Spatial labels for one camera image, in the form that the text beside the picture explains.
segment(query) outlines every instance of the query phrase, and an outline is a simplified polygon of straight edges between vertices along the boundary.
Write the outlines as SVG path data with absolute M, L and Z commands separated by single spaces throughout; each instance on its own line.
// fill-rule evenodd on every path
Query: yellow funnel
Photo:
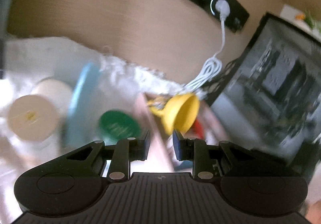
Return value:
M 161 118 L 168 135 L 171 135 L 174 129 L 186 133 L 192 127 L 200 107 L 199 99 L 192 93 L 173 96 L 162 110 L 153 106 L 155 101 L 156 99 L 148 102 L 149 109 Z

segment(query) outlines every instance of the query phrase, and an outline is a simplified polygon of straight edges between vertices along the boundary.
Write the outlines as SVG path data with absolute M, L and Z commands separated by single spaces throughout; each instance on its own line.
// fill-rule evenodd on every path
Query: beige lid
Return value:
M 28 95 L 17 99 L 9 109 L 7 121 L 10 129 L 21 139 L 41 142 L 53 134 L 59 115 L 47 99 Z

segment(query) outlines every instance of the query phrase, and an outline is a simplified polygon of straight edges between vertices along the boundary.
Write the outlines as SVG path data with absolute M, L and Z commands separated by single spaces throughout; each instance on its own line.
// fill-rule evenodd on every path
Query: coiled white cable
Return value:
M 215 5 L 216 10 L 219 12 L 219 18 L 221 21 L 221 28 L 222 28 L 222 46 L 218 52 L 216 52 L 212 57 L 205 61 L 203 67 L 195 77 L 194 80 L 189 82 L 184 87 L 184 91 L 195 92 L 199 89 L 203 84 L 207 81 L 211 80 L 213 77 L 217 76 L 222 67 L 222 61 L 217 59 L 216 56 L 221 53 L 224 49 L 225 45 L 225 20 L 230 14 L 230 6 L 226 0 L 218 0 Z

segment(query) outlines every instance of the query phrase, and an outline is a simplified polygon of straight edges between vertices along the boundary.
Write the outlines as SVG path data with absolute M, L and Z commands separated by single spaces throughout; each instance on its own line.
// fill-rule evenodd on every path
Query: white lit ring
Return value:
M 214 1 L 214 0 L 211 0 L 210 8 L 211 8 L 211 12 L 212 12 L 212 14 L 215 16 L 215 12 L 214 12 L 214 11 L 213 11 L 213 9 L 212 9 L 212 3 L 213 3 L 213 1 Z

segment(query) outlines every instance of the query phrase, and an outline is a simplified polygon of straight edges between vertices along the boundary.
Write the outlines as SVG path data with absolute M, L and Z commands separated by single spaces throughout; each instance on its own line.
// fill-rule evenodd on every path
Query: metal screw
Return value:
M 124 177 L 125 177 L 125 174 L 123 174 L 120 171 L 114 171 L 111 174 L 109 174 L 109 178 L 111 178 L 113 180 L 121 180 Z
M 213 178 L 213 174 L 208 171 L 201 171 L 197 175 L 200 179 L 209 180 Z

